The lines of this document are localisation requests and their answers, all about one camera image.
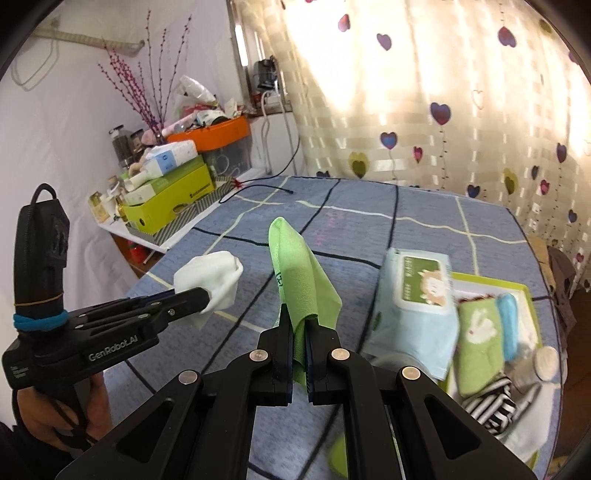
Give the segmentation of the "green microfiber cloth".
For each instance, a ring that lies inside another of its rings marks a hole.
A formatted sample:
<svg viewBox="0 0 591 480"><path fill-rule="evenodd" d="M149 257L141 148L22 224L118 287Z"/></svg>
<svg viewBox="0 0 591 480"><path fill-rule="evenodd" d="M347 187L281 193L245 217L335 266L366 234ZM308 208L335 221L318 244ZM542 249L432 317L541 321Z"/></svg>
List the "green microfiber cloth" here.
<svg viewBox="0 0 591 480"><path fill-rule="evenodd" d="M304 319L315 315L321 326L335 329L342 299L303 236L283 217L270 224L269 249L280 304L287 306L294 331L294 381L305 387Z"/></svg>

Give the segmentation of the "pale waffle towel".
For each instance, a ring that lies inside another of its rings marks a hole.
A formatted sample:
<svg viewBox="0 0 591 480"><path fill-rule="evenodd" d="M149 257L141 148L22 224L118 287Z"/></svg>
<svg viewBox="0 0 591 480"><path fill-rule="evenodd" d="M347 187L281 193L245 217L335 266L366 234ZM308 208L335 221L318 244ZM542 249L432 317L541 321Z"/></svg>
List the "pale waffle towel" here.
<svg viewBox="0 0 591 480"><path fill-rule="evenodd" d="M516 416L501 442L526 463L547 441L557 383L532 386L517 402Z"/></svg>

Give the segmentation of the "wet wipes pack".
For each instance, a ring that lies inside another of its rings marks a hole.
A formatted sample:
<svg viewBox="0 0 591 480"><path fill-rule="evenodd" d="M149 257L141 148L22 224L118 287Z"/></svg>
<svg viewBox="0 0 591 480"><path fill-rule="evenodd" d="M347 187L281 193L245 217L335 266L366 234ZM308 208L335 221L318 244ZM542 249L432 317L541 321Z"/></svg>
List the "wet wipes pack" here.
<svg viewBox="0 0 591 480"><path fill-rule="evenodd" d="M409 359L431 378L447 377L460 324L447 255L387 251L380 271L374 319L363 353L375 360Z"/></svg>

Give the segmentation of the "white tissue pack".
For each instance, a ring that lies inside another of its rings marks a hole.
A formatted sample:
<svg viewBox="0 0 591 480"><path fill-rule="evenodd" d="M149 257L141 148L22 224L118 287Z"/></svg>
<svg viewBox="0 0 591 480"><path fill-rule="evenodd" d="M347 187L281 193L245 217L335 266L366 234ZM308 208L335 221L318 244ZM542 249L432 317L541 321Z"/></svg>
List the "white tissue pack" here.
<svg viewBox="0 0 591 480"><path fill-rule="evenodd" d="M152 148L145 158L142 170L149 179L170 173L179 166L197 158L197 149L192 140L172 142Z"/></svg>

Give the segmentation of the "green rabbit towel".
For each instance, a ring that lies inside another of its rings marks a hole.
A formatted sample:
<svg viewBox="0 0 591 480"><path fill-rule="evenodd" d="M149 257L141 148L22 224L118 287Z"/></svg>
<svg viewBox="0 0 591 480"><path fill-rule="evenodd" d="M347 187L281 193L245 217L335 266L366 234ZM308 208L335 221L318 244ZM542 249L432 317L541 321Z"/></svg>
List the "green rabbit towel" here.
<svg viewBox="0 0 591 480"><path fill-rule="evenodd" d="M457 385L462 397L483 390L504 366L503 329L496 299L462 301L456 357Z"/></svg>

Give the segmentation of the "blue checked bed cover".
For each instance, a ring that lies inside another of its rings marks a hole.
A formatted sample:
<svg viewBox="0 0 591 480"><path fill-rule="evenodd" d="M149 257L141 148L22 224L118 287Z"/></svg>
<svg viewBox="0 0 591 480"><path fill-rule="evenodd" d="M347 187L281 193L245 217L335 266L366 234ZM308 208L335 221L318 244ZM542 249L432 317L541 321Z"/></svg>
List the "blue checked bed cover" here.
<svg viewBox="0 0 591 480"><path fill-rule="evenodd" d="M307 242L342 298L338 332L356 349L368 329L385 252L440 252L454 271L527 286L544 344L558 345L555 311L538 261L512 213L450 193L332 178L276 178L217 207L191 228L132 289L171 286L192 257L228 251L242 261L235 303L204 327L172 325L158 344L106 371L111 414L121 421L185 369L212 372L256 347L279 312L267 247L273 219L286 219Z"/></svg>

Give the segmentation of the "dark glass jar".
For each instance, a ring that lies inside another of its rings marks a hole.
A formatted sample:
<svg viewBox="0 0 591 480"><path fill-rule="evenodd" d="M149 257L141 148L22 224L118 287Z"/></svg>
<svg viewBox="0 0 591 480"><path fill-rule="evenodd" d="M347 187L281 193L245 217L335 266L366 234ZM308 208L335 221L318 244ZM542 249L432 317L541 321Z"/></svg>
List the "dark glass jar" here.
<svg viewBox="0 0 591 480"><path fill-rule="evenodd" d="M134 160L132 143L123 125L118 125L109 131L111 144L121 168L128 168Z"/></svg>

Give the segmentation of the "black white striped sock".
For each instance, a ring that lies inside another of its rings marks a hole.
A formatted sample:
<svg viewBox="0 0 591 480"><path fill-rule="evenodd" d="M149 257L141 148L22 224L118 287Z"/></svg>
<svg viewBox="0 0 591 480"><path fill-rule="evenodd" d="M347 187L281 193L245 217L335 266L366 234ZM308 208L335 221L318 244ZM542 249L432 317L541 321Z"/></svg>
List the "black white striped sock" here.
<svg viewBox="0 0 591 480"><path fill-rule="evenodd" d="M513 422L517 406L512 398L512 381L498 376L483 390L463 401L462 407L495 437L501 436Z"/></svg>

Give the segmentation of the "green rimmed white box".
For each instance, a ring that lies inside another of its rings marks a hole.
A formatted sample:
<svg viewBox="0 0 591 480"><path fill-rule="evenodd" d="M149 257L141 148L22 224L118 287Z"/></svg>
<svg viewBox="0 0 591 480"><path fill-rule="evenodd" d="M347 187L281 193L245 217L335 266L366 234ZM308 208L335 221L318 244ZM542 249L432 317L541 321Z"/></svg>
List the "green rimmed white box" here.
<svg viewBox="0 0 591 480"><path fill-rule="evenodd" d="M510 378L510 375L513 369L515 368L515 365L520 360L529 357L536 349L545 346L540 336L540 327L538 324L537 314L535 312L533 301L527 286L514 282L491 279L487 277L480 277L464 273L455 273L453 275L453 285L454 295L455 298L458 300L472 300L486 295L492 296L496 299L498 296L504 293L510 293L516 298L519 308L518 353L513 361L505 362L502 375L506 375ZM557 377L558 373L549 382L556 383L554 380ZM512 382L511 392L512 398L516 403L516 406L517 402L527 393L527 391L524 393L519 392L513 386ZM555 400L553 402L550 432L547 441L550 439L550 434L554 429L551 426L554 415L554 406ZM529 461L526 462L526 465L528 465L530 468L534 469L542 464L541 451L543 446L537 452L534 453L534 455L530 458Z"/></svg>

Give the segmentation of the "clear plastic drawer bin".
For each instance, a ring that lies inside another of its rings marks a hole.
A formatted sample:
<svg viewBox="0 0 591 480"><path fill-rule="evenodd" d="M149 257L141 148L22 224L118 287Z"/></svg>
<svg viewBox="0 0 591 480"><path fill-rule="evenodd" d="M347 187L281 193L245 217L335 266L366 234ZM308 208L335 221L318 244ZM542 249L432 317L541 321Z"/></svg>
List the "clear plastic drawer bin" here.
<svg viewBox="0 0 591 480"><path fill-rule="evenodd" d="M202 153L214 177L239 177L252 168L252 139L247 136L221 148Z"/></svg>

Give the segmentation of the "blue face mask pack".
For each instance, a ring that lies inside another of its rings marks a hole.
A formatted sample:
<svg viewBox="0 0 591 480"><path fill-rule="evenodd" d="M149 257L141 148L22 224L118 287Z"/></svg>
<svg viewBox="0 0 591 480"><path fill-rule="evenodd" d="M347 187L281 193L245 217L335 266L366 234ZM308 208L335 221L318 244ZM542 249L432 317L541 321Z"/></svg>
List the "blue face mask pack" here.
<svg viewBox="0 0 591 480"><path fill-rule="evenodd" d="M513 361L519 347L519 308L516 298L504 293L496 298L503 328L503 352L506 362Z"/></svg>

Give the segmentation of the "orange storage tray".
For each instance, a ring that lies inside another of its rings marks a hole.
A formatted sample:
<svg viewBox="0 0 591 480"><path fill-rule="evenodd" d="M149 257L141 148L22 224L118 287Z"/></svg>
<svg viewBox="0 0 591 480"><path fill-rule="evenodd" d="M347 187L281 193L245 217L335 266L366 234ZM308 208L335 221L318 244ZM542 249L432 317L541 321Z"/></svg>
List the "orange storage tray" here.
<svg viewBox="0 0 591 480"><path fill-rule="evenodd" d="M192 141L199 152L221 149L250 135L249 120L240 116L216 125L171 134L168 142Z"/></svg>

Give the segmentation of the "pink branch decoration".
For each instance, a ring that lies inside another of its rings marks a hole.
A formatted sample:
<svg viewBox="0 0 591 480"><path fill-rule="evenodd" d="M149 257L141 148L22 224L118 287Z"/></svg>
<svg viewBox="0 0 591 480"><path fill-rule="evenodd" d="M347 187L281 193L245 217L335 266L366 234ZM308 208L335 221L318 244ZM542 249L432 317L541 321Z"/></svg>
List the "pink branch decoration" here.
<svg viewBox="0 0 591 480"><path fill-rule="evenodd" d="M167 90L164 90L163 56L169 40L169 30L168 28L162 30L157 55L154 58L151 18L152 12L148 10L145 17L145 38L140 42L140 48L147 48L145 62L138 60L136 67L133 68L131 63L123 58L122 46L115 44L114 41L103 40L102 49L107 54L108 65L98 63L97 66L114 90L152 132L153 143L161 145L164 143L163 130L172 87L177 77L181 54L188 41L192 15L188 15L183 24Z"/></svg>

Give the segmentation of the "brown clothes pile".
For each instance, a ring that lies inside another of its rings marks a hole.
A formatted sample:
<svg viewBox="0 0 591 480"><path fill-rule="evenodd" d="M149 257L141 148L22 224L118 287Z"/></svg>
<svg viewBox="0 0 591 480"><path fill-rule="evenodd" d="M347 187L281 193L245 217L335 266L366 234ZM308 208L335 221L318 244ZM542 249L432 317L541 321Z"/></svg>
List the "brown clothes pile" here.
<svg viewBox="0 0 591 480"><path fill-rule="evenodd" d="M567 256L556 247L547 245L544 240L535 235L529 234L526 238L533 248L554 300L560 333L567 337L576 325L569 295L576 277L575 268Z"/></svg>

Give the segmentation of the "heart patterned curtain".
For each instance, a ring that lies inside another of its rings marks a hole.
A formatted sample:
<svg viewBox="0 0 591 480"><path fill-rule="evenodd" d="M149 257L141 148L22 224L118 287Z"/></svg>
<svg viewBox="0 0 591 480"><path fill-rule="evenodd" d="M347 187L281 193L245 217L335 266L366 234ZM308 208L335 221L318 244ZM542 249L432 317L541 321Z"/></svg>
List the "heart patterned curtain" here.
<svg viewBox="0 0 591 480"><path fill-rule="evenodd" d="M590 84L523 1L238 1L308 172L509 208L590 283Z"/></svg>

